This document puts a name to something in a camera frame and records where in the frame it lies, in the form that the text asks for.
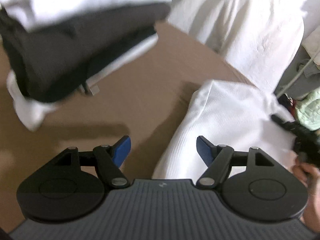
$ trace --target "brown surface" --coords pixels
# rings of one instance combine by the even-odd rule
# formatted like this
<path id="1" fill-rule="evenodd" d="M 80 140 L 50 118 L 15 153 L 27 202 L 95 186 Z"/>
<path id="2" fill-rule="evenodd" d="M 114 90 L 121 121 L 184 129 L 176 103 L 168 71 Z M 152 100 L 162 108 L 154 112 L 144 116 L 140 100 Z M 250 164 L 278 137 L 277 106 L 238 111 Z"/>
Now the brown surface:
<path id="1" fill-rule="evenodd" d="M 6 90 L 9 64 L 0 49 L 0 227 L 22 220 L 15 192 L 27 176 L 68 146 L 92 150 L 130 135 L 132 151 L 123 171 L 129 179 L 150 178 L 182 121 L 192 93 L 207 79 L 247 82 L 209 48 L 167 24 L 159 42 L 138 60 L 99 83 L 92 98 L 73 95 L 29 132 L 19 121 Z"/>

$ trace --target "stack of folded clothes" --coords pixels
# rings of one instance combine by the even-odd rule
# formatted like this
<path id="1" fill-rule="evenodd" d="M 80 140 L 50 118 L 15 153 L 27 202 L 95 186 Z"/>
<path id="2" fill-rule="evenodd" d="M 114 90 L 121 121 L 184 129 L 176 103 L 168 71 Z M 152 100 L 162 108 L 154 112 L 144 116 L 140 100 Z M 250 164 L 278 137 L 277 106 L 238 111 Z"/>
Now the stack of folded clothes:
<path id="1" fill-rule="evenodd" d="M 170 3 L 0 0 L 0 34 L 14 72 L 7 84 L 20 120 L 34 130 L 38 124 L 23 117 L 30 100 L 32 107 L 35 102 L 36 108 L 48 106 L 87 80 L 110 73 L 150 49 L 157 41 L 154 24 L 167 17 Z M 14 82 L 18 93 L 13 91 Z M 27 99 L 23 106 L 17 106 L 17 94 Z M 42 121 L 40 115 L 34 118 Z"/>

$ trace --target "silver screw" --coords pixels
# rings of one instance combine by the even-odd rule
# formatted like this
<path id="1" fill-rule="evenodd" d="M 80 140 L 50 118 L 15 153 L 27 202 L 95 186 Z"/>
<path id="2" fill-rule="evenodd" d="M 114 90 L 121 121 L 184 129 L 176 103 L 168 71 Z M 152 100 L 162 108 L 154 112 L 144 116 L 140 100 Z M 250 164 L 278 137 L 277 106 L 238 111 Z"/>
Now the silver screw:
<path id="1" fill-rule="evenodd" d="M 111 180 L 113 186 L 124 186 L 127 182 L 125 178 L 114 178 Z"/>
<path id="2" fill-rule="evenodd" d="M 201 179 L 199 179 L 199 183 L 202 186 L 212 186 L 214 184 L 214 179 L 212 179 L 212 178 L 201 178 Z"/>

